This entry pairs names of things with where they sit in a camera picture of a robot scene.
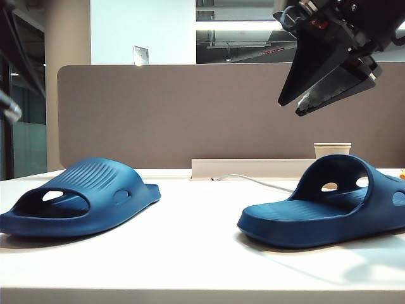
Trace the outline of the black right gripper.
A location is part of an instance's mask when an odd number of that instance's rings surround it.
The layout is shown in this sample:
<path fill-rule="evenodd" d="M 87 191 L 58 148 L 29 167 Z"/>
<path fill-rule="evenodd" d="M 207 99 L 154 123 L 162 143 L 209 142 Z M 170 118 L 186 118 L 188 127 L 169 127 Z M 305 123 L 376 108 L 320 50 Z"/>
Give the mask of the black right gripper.
<path fill-rule="evenodd" d="M 381 6 L 312 6 L 311 23 L 297 29 L 297 50 L 278 98 L 285 106 L 302 93 L 300 117 L 375 87 L 381 68 Z"/>

